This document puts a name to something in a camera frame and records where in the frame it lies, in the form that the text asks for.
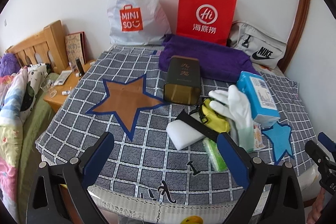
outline green package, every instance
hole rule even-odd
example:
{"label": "green package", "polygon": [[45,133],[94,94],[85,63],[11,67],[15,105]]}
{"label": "green package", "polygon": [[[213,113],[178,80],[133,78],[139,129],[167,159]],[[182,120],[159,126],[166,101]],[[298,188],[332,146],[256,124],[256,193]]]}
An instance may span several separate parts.
{"label": "green package", "polygon": [[205,151],[210,158],[210,162],[216,172],[223,172],[227,169],[221,154],[218,151],[217,144],[209,138],[203,139]]}

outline wooden headboard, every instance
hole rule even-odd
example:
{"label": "wooden headboard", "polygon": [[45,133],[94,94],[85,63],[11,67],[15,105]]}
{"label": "wooden headboard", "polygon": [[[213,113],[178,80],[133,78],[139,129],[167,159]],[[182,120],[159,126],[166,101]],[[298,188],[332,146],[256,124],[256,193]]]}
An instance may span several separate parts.
{"label": "wooden headboard", "polygon": [[39,63],[36,54],[41,57],[43,63],[50,63],[56,73],[61,73],[69,66],[60,20],[44,27],[42,31],[19,44],[9,47],[6,52],[15,54],[21,66]]}

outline wooden nightstand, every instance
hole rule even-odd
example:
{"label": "wooden nightstand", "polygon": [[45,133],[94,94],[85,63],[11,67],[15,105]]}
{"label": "wooden nightstand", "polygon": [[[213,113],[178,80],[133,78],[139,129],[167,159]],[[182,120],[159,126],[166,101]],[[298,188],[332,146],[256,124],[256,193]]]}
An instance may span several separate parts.
{"label": "wooden nightstand", "polygon": [[[92,61],[94,60],[88,61],[83,66],[83,69],[85,72],[87,72],[89,68],[91,67],[90,63]],[[62,91],[70,90],[70,89],[72,90],[78,84],[78,81],[80,79],[81,79],[80,77],[76,77],[76,74],[72,72],[67,78],[67,80],[65,81],[64,85],[55,86],[55,89],[57,90],[57,94],[54,97],[50,98],[50,96],[46,94],[43,97],[43,100],[45,100],[51,106],[51,108],[55,112],[57,112],[60,109],[60,107],[63,105],[63,103],[65,102],[65,99],[67,98],[67,95],[62,95]]]}

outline white eraser block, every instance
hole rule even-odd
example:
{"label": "white eraser block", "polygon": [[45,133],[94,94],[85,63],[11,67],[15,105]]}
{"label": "white eraser block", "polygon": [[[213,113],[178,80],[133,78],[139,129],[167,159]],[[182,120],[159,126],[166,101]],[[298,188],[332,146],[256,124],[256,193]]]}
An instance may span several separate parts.
{"label": "white eraser block", "polygon": [[181,150],[205,138],[202,133],[181,120],[170,122],[166,130],[177,150]]}

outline glass cup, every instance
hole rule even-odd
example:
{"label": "glass cup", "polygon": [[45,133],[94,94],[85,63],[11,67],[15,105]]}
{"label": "glass cup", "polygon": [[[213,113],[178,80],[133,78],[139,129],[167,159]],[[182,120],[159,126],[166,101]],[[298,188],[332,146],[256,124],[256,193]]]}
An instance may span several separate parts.
{"label": "glass cup", "polygon": [[41,84],[41,89],[48,93],[50,98],[54,97],[57,93],[57,90],[55,89],[54,82],[50,79],[46,79]]}

